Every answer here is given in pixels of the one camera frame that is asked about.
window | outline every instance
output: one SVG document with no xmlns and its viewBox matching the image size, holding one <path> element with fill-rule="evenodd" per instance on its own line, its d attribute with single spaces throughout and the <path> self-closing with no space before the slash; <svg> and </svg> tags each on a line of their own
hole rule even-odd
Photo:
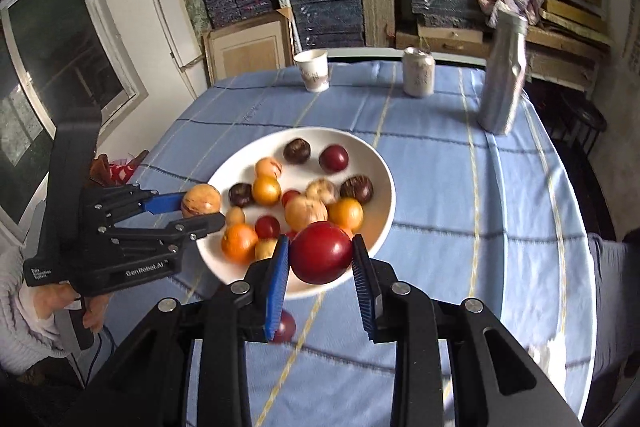
<svg viewBox="0 0 640 427">
<path fill-rule="evenodd" d="M 43 184 L 52 143 L 20 86 L 0 28 L 0 216 L 20 240 L 29 226 L 20 220 Z"/>
<path fill-rule="evenodd" d="M 67 109 L 100 107 L 103 140 L 146 90 L 105 0 L 2 0 L 0 16 L 0 221 L 24 239 Z"/>
</svg>

cable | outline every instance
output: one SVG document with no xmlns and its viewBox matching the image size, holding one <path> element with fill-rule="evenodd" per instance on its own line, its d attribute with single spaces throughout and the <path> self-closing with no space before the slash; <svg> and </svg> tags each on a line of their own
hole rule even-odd
<svg viewBox="0 0 640 427">
<path fill-rule="evenodd" d="M 89 366 L 89 371 L 86 374 L 86 383 L 85 386 L 89 385 L 89 379 L 91 378 L 91 372 L 94 370 L 95 361 L 98 360 L 98 355 L 100 355 L 100 350 L 102 349 L 102 336 L 98 332 L 98 349 L 95 352 L 94 359 L 91 361 L 91 365 Z"/>
<path fill-rule="evenodd" d="M 74 368 L 74 372 L 76 374 L 76 377 L 78 377 L 78 380 L 80 381 L 80 383 L 82 384 L 82 388 L 84 389 L 86 387 L 85 383 L 84 383 L 84 379 L 82 378 L 82 372 L 80 371 L 80 366 L 78 365 L 78 360 L 76 360 L 76 356 L 73 353 L 69 353 L 71 355 L 71 359 L 74 361 L 74 365 L 76 366 Z"/>
<path fill-rule="evenodd" d="M 113 352 L 116 350 L 116 347 L 118 347 L 118 344 L 116 344 L 116 342 L 113 340 L 113 335 L 111 334 L 111 330 L 107 326 L 103 326 L 102 330 L 107 335 L 107 338 L 111 343 L 111 353 L 109 354 L 109 356 L 111 357 L 113 356 Z"/>
</svg>

small fruit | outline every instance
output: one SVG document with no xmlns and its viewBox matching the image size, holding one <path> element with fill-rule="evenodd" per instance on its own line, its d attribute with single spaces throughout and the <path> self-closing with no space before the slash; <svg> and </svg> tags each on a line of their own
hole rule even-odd
<svg viewBox="0 0 640 427">
<path fill-rule="evenodd" d="M 367 204 L 373 198 L 373 183 L 368 176 L 357 174 L 342 184 L 340 195 L 343 198 L 355 198 L 360 204 Z"/>
<path fill-rule="evenodd" d="M 255 164 L 255 175 L 271 176 L 272 178 L 278 179 L 282 176 L 282 163 L 276 160 L 276 158 L 262 158 Z"/>
<path fill-rule="evenodd" d="M 246 223 L 231 225 L 220 240 L 220 248 L 226 258 L 234 263 L 249 264 L 254 260 L 254 249 L 258 235 L 254 227 Z"/>
<path fill-rule="evenodd" d="M 335 281 L 350 266 L 351 239 L 328 221 L 312 223 L 289 246 L 289 263 L 298 279 L 308 284 Z"/>
<path fill-rule="evenodd" d="M 287 203 L 289 203 L 290 200 L 292 200 L 293 198 L 295 198 L 296 196 L 300 195 L 300 191 L 299 190 L 295 190 L 294 188 L 291 188 L 289 190 L 287 190 L 283 195 L 282 198 L 280 199 L 280 201 L 282 202 L 282 206 L 283 207 L 287 207 Z"/>
<path fill-rule="evenodd" d="M 293 165 L 302 165 L 311 156 L 309 142 L 302 138 L 295 138 L 286 144 L 282 155 L 287 162 Z"/>
<path fill-rule="evenodd" d="M 351 232 L 351 230 L 349 229 L 345 229 L 345 227 L 340 227 L 340 229 L 349 236 L 349 239 L 353 239 L 353 232 Z"/>
<path fill-rule="evenodd" d="M 304 229 L 315 221 L 325 221 L 326 218 L 326 207 L 322 201 L 311 200 L 304 196 L 296 196 L 284 209 L 285 221 L 296 231 Z"/>
<path fill-rule="evenodd" d="M 326 178 L 318 178 L 308 184 L 305 196 L 312 200 L 322 201 L 325 205 L 335 203 L 338 200 L 338 189 Z"/>
<path fill-rule="evenodd" d="M 220 211 L 222 198 L 220 193 L 211 185 L 201 183 L 191 187 L 182 198 L 180 210 L 182 217 L 203 216 Z"/>
<path fill-rule="evenodd" d="M 273 344 L 280 344 L 283 342 L 290 342 L 293 335 L 296 334 L 296 321 L 292 315 L 286 310 L 282 310 L 280 314 L 280 324 L 276 330 L 276 334 L 273 335 Z"/>
<path fill-rule="evenodd" d="M 273 206 L 280 200 L 282 189 L 276 178 L 258 176 L 251 187 L 251 194 L 256 203 L 262 206 Z"/>
<path fill-rule="evenodd" d="M 246 219 L 244 211 L 239 206 L 232 206 L 225 216 L 225 223 L 228 227 L 231 225 L 237 225 L 238 223 L 244 223 Z"/>
<path fill-rule="evenodd" d="M 277 238 L 280 235 L 280 222 L 276 217 L 266 214 L 256 219 L 254 229 L 260 239 Z"/>
<path fill-rule="evenodd" d="M 255 245 L 255 260 L 261 261 L 262 259 L 273 257 L 277 243 L 277 239 L 263 239 L 258 241 L 258 244 Z"/>
<path fill-rule="evenodd" d="M 329 221 L 335 223 L 342 229 L 349 229 L 355 232 L 361 227 L 364 220 L 362 205 L 354 198 L 342 198 L 327 208 Z"/>
<path fill-rule="evenodd" d="M 251 185 L 248 183 L 237 183 L 229 189 L 229 202 L 233 206 L 244 208 L 254 203 L 251 195 Z"/>
<path fill-rule="evenodd" d="M 344 171 L 347 168 L 349 155 L 347 154 L 347 149 L 334 143 L 320 153 L 318 161 L 324 172 L 333 174 L 334 172 Z"/>
</svg>

table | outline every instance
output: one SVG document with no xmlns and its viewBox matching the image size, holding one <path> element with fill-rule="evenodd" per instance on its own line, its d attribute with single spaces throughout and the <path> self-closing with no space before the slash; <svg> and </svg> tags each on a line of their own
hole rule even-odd
<svg viewBox="0 0 640 427">
<path fill-rule="evenodd" d="M 573 189 L 529 100 L 523 96 L 511 134 L 494 137 L 476 123 L 481 70 L 437 66 L 436 91 L 420 100 L 402 92 L 399 62 L 332 64 L 330 75 L 332 87 L 319 94 L 303 89 L 294 68 L 222 80 L 175 121 L 131 182 L 187 190 L 266 134 L 296 126 L 352 132 L 380 152 L 396 183 L 395 221 L 377 257 L 431 298 L 478 296 L 524 346 L 563 331 L 566 399 L 582 415 L 595 343 L 593 261 Z M 175 277 L 114 296 L 107 324 L 116 341 L 165 296 L 187 303 L 212 294 L 219 283 L 197 251 L 183 263 Z M 246 350 L 254 425 L 388 425 L 395 346 L 367 340 L 353 283 L 285 308 L 298 325 L 294 341 Z M 192 423 L 195 397 L 194 388 Z"/>
</svg>

white bowl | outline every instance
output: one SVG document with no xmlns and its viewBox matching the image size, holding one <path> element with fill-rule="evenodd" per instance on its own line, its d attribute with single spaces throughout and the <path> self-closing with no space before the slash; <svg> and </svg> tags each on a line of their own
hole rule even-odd
<svg viewBox="0 0 640 427">
<path fill-rule="evenodd" d="M 311 146 L 311 158 L 304 165 L 287 164 L 282 156 L 284 146 L 294 138 L 303 138 Z M 318 156 L 325 147 L 333 143 L 340 144 L 347 149 L 349 166 L 342 172 L 327 175 L 318 164 Z M 228 199 L 229 188 L 240 182 L 253 183 L 255 163 L 265 156 L 274 156 L 284 165 L 282 176 L 279 179 L 283 193 L 290 188 L 304 192 L 311 181 L 320 177 L 329 178 L 340 188 L 342 182 L 350 176 L 355 174 L 368 176 L 373 183 L 374 196 L 369 203 L 364 205 L 364 222 L 358 233 L 362 234 L 371 257 L 378 252 L 394 219 L 396 187 L 385 161 L 373 147 L 353 134 L 325 127 L 300 127 L 264 136 L 231 156 L 209 180 L 209 185 L 213 185 L 222 194 L 223 203 L 220 211 L 223 214 L 226 214 L 231 207 Z M 246 222 L 251 225 L 258 217 L 272 214 L 278 218 L 283 233 L 290 230 L 284 220 L 284 209 L 281 203 L 271 207 L 249 206 L 244 209 L 244 213 L 246 214 Z M 230 284 L 233 281 L 243 279 L 247 267 L 232 263 L 225 258 L 220 249 L 222 235 L 223 230 L 199 239 L 198 249 L 209 269 L 224 284 Z M 312 285 L 302 282 L 290 271 L 285 297 L 296 299 L 315 295 L 350 278 L 351 269 L 329 284 Z"/>
</svg>

